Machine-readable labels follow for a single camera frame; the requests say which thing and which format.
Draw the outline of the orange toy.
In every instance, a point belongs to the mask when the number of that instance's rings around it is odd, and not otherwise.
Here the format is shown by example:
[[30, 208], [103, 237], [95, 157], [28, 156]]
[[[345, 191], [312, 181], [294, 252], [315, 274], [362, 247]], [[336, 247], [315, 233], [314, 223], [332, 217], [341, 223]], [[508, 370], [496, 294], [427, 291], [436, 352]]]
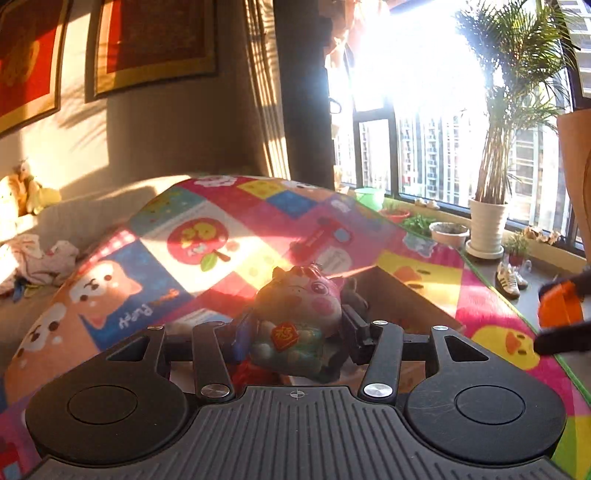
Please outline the orange toy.
[[540, 298], [538, 308], [539, 324], [542, 328], [556, 328], [583, 321], [581, 298], [575, 286], [568, 282], [558, 285]]

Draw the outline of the pink pig figurine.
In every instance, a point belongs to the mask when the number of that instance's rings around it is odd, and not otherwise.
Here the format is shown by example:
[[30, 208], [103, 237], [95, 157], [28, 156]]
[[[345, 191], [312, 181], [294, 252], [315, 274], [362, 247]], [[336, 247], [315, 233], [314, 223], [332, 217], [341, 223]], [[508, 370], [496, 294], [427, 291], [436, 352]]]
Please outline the pink pig figurine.
[[249, 360], [283, 375], [338, 380], [348, 358], [339, 337], [344, 283], [342, 277], [325, 277], [315, 264], [274, 268], [254, 300]]

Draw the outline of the pink cardboard box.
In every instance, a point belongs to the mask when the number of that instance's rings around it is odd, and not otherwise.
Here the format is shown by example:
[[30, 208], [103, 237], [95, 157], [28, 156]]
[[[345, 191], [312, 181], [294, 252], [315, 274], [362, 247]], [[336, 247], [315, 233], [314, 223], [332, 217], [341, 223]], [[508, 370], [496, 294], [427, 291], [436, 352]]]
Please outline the pink cardboard box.
[[[433, 326], [444, 325], [464, 333], [465, 327], [453, 315], [420, 295], [426, 289], [414, 289], [379, 267], [356, 272], [356, 292], [369, 302], [369, 320], [387, 320], [401, 326], [405, 333], [429, 334]], [[409, 393], [426, 378], [425, 361], [403, 361], [399, 393]], [[346, 360], [339, 380], [329, 385], [347, 385], [355, 393], [361, 385], [367, 366], [356, 366]], [[182, 391], [194, 393], [190, 362], [172, 362], [170, 380]], [[283, 385], [312, 386], [318, 382], [304, 377], [280, 376]]]

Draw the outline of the white sneaker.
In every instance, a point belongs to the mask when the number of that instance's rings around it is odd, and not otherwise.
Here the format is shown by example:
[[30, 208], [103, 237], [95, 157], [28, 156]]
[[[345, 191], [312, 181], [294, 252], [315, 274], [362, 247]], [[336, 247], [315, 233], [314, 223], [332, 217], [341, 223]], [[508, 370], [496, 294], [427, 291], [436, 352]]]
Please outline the white sneaker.
[[509, 300], [517, 300], [521, 292], [528, 288], [529, 283], [516, 266], [500, 262], [496, 270], [495, 286]]

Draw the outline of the colourful cartoon play mat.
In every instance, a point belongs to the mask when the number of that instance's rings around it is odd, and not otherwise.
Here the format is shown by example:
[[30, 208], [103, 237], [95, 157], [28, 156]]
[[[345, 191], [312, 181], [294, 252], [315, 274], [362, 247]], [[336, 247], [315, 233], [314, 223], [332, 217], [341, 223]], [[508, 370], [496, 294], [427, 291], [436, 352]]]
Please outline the colourful cartoon play mat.
[[562, 360], [541, 358], [533, 330], [456, 249], [395, 225], [348, 196], [294, 181], [207, 176], [151, 199], [59, 287], [3, 303], [17, 327], [3, 352], [1, 475], [39, 461], [24, 426], [31, 394], [142, 328], [226, 320], [270, 282], [273, 269], [317, 264], [330, 277], [379, 267], [465, 327], [465, 333], [554, 388], [567, 409], [555, 453], [570, 475], [590, 475], [590, 394]]

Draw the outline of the small grey plant pot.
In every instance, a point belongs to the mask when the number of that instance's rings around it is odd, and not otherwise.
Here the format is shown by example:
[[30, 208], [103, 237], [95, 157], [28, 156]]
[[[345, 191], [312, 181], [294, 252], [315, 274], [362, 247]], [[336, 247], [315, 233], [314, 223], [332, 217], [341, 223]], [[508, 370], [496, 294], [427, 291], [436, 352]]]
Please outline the small grey plant pot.
[[462, 249], [470, 237], [470, 229], [453, 222], [433, 222], [429, 225], [431, 238], [434, 241], [455, 249]]

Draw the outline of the green plastic bucket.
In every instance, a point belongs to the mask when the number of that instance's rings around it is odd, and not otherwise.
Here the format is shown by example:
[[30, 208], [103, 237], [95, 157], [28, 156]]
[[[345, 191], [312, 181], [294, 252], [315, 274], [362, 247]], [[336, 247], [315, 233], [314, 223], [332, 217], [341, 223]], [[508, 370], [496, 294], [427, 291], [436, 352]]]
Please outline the green plastic bucket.
[[386, 191], [375, 187], [360, 187], [355, 190], [356, 200], [373, 211], [383, 209]]

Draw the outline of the pink crumpled cloth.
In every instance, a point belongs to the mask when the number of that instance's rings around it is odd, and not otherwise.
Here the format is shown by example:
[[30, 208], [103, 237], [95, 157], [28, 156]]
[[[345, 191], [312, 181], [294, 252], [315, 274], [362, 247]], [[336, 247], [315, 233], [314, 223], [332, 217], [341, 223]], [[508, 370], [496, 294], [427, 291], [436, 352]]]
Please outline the pink crumpled cloth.
[[61, 285], [73, 272], [79, 250], [59, 240], [43, 250], [39, 236], [21, 234], [1, 245], [1, 294], [11, 293], [18, 280], [31, 285]]

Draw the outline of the yellow plush toy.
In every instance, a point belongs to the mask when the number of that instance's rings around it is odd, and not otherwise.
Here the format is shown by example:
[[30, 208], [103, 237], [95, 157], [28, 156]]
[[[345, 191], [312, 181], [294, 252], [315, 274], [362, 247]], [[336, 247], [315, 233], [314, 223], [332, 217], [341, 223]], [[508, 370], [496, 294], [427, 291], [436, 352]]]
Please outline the yellow plush toy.
[[43, 187], [35, 179], [26, 160], [19, 163], [16, 172], [23, 188], [23, 194], [19, 199], [19, 209], [22, 215], [38, 215], [45, 208], [56, 205], [62, 200], [58, 190]]

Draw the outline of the potted palm plant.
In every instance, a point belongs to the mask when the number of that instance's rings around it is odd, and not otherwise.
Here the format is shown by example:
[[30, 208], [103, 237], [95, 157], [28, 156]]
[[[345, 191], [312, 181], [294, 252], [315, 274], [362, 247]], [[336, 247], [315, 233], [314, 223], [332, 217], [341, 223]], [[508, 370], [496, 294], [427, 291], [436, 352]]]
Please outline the potted palm plant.
[[479, 1], [457, 15], [485, 75], [488, 127], [474, 197], [468, 253], [503, 257], [510, 156], [517, 132], [545, 126], [565, 110], [559, 74], [575, 65], [569, 26], [574, 16], [555, 1]]

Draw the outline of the tiger plush toy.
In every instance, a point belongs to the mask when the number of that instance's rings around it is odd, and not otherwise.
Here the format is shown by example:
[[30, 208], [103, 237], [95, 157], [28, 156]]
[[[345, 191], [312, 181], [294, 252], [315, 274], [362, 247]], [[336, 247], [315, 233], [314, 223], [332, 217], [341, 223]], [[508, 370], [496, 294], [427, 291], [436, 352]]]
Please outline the tiger plush toy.
[[13, 233], [17, 220], [26, 211], [27, 190], [18, 174], [1, 179], [1, 231]]

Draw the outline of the red gold framed picture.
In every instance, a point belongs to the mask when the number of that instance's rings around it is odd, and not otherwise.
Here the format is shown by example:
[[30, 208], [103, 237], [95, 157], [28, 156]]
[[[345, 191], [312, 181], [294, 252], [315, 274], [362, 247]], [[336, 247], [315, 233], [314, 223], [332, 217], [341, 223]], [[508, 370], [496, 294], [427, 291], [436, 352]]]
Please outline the red gold framed picture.
[[60, 109], [71, 5], [67, 0], [19, 0], [1, 6], [3, 136]]

